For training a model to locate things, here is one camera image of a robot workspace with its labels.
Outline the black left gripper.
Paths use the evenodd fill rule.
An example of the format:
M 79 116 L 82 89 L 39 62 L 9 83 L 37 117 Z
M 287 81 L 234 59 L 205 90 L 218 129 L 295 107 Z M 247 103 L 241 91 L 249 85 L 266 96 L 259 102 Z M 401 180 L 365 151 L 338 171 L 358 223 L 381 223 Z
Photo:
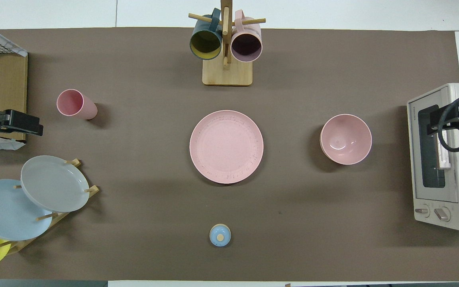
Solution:
M 0 111 L 0 132 L 43 136 L 43 125 L 40 125 L 38 117 L 16 110 L 4 110 Z

